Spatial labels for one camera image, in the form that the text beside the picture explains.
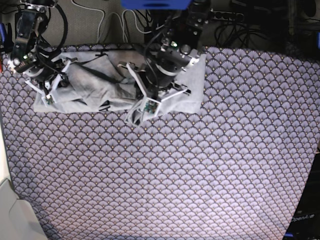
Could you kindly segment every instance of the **patterned tablecloth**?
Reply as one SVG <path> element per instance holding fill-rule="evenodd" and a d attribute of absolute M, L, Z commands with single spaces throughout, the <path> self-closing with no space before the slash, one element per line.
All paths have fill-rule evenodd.
<path fill-rule="evenodd" d="M 12 181 L 49 239 L 282 239 L 320 139 L 320 65 L 206 50 L 199 113 L 140 128 L 124 123 L 124 111 L 33 112 L 35 92 L 4 58 Z"/>

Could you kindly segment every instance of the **gray cloth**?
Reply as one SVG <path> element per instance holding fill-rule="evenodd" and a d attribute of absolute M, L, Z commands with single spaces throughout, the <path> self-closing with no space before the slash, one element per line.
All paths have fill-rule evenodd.
<path fill-rule="evenodd" d="M 135 80 L 128 71 L 116 69 L 119 62 L 132 62 L 137 66 L 144 63 L 144 58 L 135 51 L 110 51 L 99 56 L 100 52 L 68 52 L 59 58 L 78 58 L 78 63 L 72 64 L 67 76 L 68 87 L 58 88 L 56 96 L 58 103 L 46 107 L 37 94 L 33 109 L 35 112 L 48 113 L 86 113 L 99 112 L 105 109 L 109 101 L 109 111 L 129 110 L 137 102 Z M 204 98 L 206 56 L 203 55 L 192 69 L 181 72 L 176 83 L 185 85 L 191 90 L 191 95 L 181 94 L 162 104 L 159 115 L 170 111 L 196 113 Z"/>

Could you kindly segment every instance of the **scalloped pattern fabric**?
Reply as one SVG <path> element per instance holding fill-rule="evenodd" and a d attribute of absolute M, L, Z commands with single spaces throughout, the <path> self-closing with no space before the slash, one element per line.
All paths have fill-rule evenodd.
<path fill-rule="evenodd" d="M 50 240 L 283 238 L 320 139 L 320 66 L 253 50 L 206 52 L 199 113 L 140 128 L 124 123 L 125 111 L 35 113 L 36 93 L 4 58 L 10 173 Z"/>

